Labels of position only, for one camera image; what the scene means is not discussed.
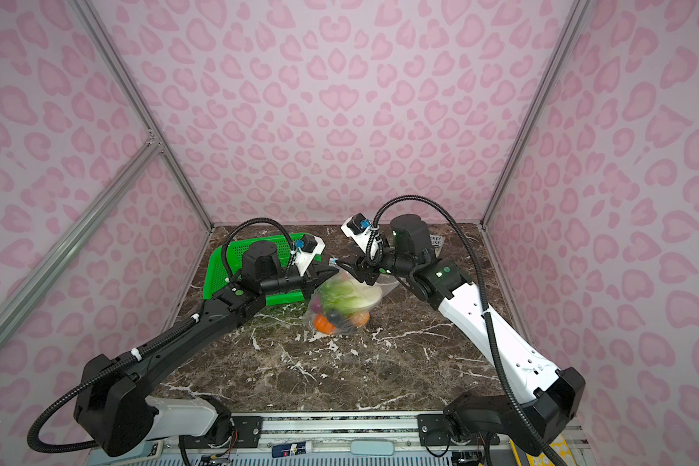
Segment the clear zip top bag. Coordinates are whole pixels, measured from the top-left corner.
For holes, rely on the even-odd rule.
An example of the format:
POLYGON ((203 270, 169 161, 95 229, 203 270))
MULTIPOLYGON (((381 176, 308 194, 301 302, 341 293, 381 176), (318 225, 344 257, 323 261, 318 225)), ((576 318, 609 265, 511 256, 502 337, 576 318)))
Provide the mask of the clear zip top bag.
POLYGON ((381 274, 374 285, 357 281, 349 272, 339 272, 318 287, 308 302, 303 322, 324 335, 355 334, 370 320, 375 309, 399 282, 381 274))

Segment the orange toy pumpkin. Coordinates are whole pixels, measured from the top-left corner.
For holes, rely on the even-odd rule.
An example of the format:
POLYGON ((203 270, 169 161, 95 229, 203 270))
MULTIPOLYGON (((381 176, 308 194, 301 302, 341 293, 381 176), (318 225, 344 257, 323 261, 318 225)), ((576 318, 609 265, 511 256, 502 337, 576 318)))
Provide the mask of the orange toy pumpkin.
POLYGON ((337 332, 337 327, 323 315, 314 317, 313 326, 317 332, 325 335, 334 335, 337 332))

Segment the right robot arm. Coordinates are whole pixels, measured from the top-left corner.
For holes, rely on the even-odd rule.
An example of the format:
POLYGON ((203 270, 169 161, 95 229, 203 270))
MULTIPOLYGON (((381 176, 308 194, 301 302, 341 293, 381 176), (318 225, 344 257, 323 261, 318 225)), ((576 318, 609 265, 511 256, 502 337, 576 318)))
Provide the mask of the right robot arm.
POLYGON ((382 276, 398 279, 472 342, 494 367, 503 390, 495 396, 460 394, 444 409, 437 436, 462 445, 478 440, 487 449, 494 435, 503 434, 530 456, 565 464, 551 444, 576 417, 584 377, 573 367, 560 368, 520 336, 489 304, 482 275, 471 277, 440 258, 419 216, 397 217, 390 227, 387 241, 364 215, 346 219, 341 230, 355 243, 356 255, 340 261, 340 267, 366 285, 382 276))

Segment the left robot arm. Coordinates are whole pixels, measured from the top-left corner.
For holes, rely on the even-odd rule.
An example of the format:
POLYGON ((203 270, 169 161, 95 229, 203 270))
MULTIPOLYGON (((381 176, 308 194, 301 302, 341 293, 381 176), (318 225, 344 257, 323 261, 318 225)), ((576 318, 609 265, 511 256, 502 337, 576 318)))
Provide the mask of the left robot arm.
POLYGON ((165 402, 151 396, 159 384, 209 343, 235 331, 262 311, 271 295, 300 292, 310 297, 337 269, 316 256, 322 239, 306 234, 282 266, 274 243, 251 244, 242 267, 186 320, 115 359, 99 355, 83 369, 89 384, 76 400, 74 417, 110 457, 131 452, 147 440, 192 437, 211 447, 231 442, 231 413, 212 396, 165 402))

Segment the dark purple eggplant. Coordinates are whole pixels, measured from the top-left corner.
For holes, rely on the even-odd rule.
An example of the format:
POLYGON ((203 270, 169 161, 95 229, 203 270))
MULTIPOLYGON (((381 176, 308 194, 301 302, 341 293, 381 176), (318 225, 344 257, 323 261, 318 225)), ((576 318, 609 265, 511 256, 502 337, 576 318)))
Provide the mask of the dark purple eggplant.
POLYGON ((328 321, 334 326, 355 327, 355 323, 353 322, 353 314, 343 314, 342 312, 336 309, 330 309, 326 311, 324 314, 328 321))

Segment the purple red onion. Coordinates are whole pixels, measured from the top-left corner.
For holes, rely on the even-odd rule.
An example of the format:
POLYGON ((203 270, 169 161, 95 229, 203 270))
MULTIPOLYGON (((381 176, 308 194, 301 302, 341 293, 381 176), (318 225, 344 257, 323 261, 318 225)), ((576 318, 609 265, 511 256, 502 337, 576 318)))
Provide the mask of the purple red onion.
POLYGON ((309 310, 315 315, 323 315, 322 297, 319 294, 311 299, 309 310))

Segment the green cabbage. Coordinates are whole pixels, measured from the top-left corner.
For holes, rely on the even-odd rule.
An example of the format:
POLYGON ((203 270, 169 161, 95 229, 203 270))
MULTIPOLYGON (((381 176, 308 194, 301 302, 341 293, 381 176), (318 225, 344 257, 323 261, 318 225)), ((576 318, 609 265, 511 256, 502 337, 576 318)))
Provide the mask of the green cabbage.
POLYGON ((343 314, 355 314, 374 308, 384 296, 380 287, 370 287, 354 279, 327 282, 320 289, 324 312, 336 309, 343 314))

